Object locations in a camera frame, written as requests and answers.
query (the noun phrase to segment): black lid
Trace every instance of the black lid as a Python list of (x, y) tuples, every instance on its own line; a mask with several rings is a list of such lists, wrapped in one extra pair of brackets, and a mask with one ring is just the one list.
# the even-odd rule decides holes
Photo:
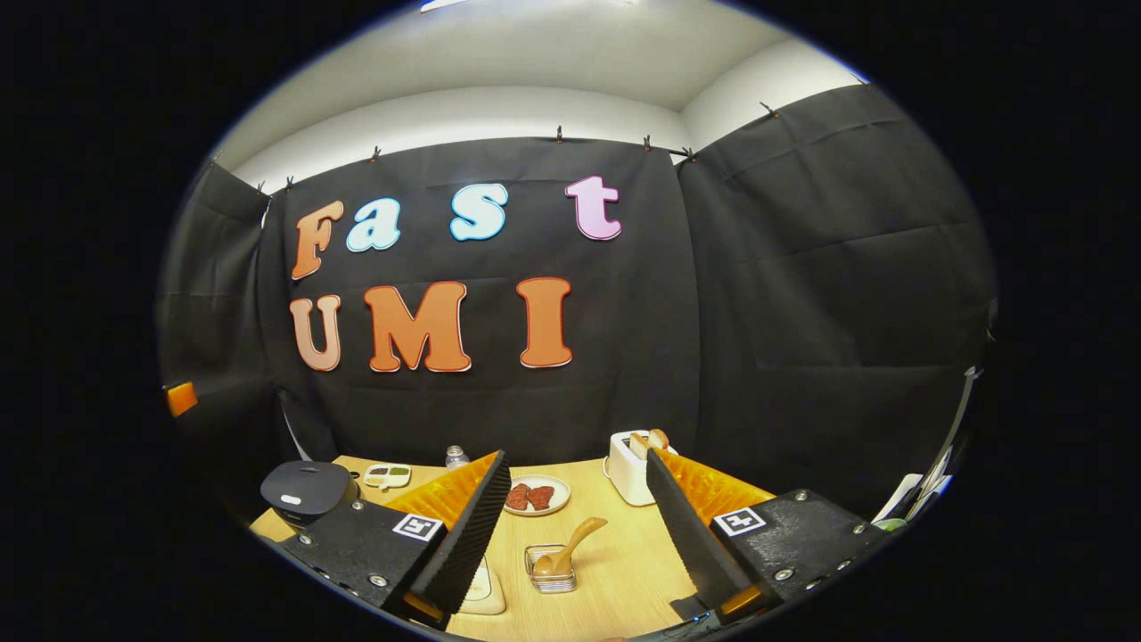
[(332, 511), (353, 479), (343, 466), (326, 462), (286, 462), (261, 482), (261, 497), (269, 505), (299, 515)]

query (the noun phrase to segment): black curtain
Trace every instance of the black curtain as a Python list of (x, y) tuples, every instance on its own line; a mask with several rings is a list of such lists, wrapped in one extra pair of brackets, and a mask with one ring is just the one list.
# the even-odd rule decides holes
[(265, 510), (261, 480), (297, 450), (284, 432), (254, 304), (254, 263), (269, 197), (211, 163), (171, 233), (156, 296), (165, 387), (199, 404), (176, 422), (208, 485), (240, 519)]
[[(567, 186), (590, 176), (618, 190), (606, 217), (622, 225), (607, 241), (576, 224)], [(508, 190), (502, 229), (487, 239), (450, 231), (452, 198), (471, 184)], [(399, 202), (391, 246), (350, 251), (358, 208)], [(333, 201), (321, 267), (291, 277), (298, 220)], [(516, 285), (532, 277), (570, 284), (563, 301), (566, 366), (520, 365), (527, 347), (526, 303)], [(431, 373), (421, 363), (396, 373), (370, 368), (372, 315), (364, 292), (395, 286), (415, 314), (428, 286), (459, 281), (464, 373)], [(670, 155), (600, 140), (494, 139), (434, 145), (380, 156), (299, 181), (274, 194), (261, 237), (258, 309), (277, 384), (325, 425), (300, 426), (301, 446), (331, 432), (340, 454), (439, 465), (448, 445), (471, 456), (497, 449), (512, 465), (601, 457), (612, 433), (664, 429), (681, 450), (695, 442), (698, 380), (696, 281), (681, 192)], [(341, 299), (341, 360), (310, 369), (294, 339), (291, 300)], [(321, 312), (310, 312), (315, 348), (324, 350)]]
[(985, 342), (976, 209), (872, 86), (799, 100), (678, 165), (701, 306), (691, 455), (871, 518), (925, 472)]

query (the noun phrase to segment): wooden spoon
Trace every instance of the wooden spoon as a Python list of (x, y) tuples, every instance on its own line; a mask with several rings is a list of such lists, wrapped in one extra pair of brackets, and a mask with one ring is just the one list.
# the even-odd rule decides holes
[(606, 526), (606, 520), (601, 518), (589, 518), (583, 523), (578, 525), (578, 528), (574, 529), (574, 535), (570, 536), (570, 542), (567, 543), (566, 547), (561, 551), (556, 551), (543, 555), (535, 561), (535, 568), (533, 575), (537, 577), (551, 576), (551, 575), (569, 575), (570, 574), (570, 553), (574, 552), (575, 546), (582, 543), (588, 535), (594, 533), (596, 530)]

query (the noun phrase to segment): light blue letter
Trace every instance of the light blue letter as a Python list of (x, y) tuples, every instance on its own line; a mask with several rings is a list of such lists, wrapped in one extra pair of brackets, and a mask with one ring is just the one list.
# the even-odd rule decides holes
[(377, 198), (366, 203), (353, 216), (357, 224), (349, 229), (346, 244), (355, 252), (363, 252), (369, 247), (387, 250), (400, 237), (400, 230), (396, 228), (396, 217), (399, 214), (400, 203), (395, 198)]
[(460, 218), (452, 219), (452, 235), (456, 241), (484, 241), (503, 228), (507, 216), (500, 205), (507, 204), (507, 187), (468, 185), (452, 197), (452, 211)]

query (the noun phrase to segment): white wall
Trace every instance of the white wall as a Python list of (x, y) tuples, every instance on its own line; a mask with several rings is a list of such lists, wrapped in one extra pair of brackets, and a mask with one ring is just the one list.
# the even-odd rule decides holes
[(374, 103), (278, 140), (232, 170), (272, 194), (293, 181), (372, 155), (484, 138), (599, 138), (680, 149), (691, 146), (681, 114), (646, 103), (572, 89), (469, 87)]
[(820, 91), (859, 84), (845, 66), (796, 39), (761, 49), (702, 90), (683, 109), (695, 149), (769, 113)]
[(233, 169), (267, 194), (372, 155), (442, 143), (555, 136), (701, 149), (772, 108), (859, 81), (840, 63), (786, 40), (722, 74), (681, 113), (592, 91), (547, 87), (468, 87), (374, 103), (288, 136)]

